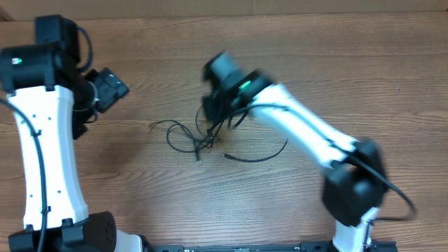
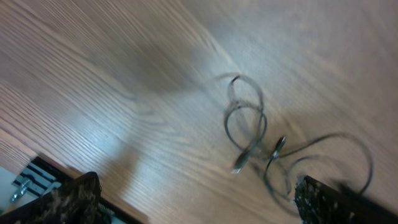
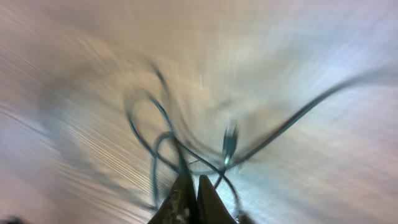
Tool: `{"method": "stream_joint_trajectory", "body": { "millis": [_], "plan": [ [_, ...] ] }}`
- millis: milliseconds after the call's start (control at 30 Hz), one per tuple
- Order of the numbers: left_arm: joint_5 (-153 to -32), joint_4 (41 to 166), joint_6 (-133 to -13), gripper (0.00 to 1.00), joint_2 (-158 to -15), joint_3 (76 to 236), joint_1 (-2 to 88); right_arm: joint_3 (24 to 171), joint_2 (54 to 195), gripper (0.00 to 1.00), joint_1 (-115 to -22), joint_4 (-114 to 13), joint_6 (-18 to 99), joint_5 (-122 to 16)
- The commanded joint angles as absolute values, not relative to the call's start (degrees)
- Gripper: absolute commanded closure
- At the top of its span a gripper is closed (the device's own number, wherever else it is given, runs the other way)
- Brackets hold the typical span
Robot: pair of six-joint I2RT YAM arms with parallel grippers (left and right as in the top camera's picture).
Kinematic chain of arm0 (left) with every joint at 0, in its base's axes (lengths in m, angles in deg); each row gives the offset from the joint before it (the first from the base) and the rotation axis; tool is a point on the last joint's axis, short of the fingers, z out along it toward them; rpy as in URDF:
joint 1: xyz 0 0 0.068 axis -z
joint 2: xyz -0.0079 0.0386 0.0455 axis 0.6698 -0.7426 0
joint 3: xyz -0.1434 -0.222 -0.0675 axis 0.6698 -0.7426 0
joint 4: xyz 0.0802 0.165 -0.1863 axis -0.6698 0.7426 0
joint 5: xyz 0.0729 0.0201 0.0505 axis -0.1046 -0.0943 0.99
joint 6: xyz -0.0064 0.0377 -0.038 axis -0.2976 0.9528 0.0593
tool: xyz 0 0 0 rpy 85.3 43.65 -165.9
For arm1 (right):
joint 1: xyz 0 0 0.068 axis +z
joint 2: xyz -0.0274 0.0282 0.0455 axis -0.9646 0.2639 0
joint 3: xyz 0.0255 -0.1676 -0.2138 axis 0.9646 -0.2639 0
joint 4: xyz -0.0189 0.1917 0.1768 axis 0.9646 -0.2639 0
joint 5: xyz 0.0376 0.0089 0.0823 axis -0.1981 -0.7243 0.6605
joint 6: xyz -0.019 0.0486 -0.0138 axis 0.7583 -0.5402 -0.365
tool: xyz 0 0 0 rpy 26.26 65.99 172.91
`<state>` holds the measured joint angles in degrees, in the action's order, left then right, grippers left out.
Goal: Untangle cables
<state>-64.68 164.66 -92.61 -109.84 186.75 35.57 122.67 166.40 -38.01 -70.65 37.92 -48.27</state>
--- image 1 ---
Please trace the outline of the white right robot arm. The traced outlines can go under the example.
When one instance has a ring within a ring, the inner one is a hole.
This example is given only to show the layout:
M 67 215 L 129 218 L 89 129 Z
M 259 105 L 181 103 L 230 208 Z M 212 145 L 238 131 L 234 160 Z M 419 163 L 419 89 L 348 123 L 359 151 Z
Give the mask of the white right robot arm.
M 387 191 L 378 145 L 357 140 L 320 119 L 261 71 L 206 70 L 211 84 L 204 108 L 218 124 L 239 113 L 252 116 L 284 134 L 316 165 L 324 177 L 322 200 L 336 220 L 330 247 L 336 251 L 368 251 L 374 219 Z

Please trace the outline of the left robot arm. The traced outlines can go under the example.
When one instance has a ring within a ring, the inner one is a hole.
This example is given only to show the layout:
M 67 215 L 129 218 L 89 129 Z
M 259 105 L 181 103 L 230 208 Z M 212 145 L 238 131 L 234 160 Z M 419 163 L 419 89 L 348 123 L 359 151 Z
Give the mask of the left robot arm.
M 78 47 L 44 43 L 1 51 L 3 103 L 15 117 L 24 165 L 23 229 L 11 251 L 150 251 L 119 230 L 108 211 L 90 213 L 78 179 L 74 141 L 128 93 L 110 69 L 83 73 Z

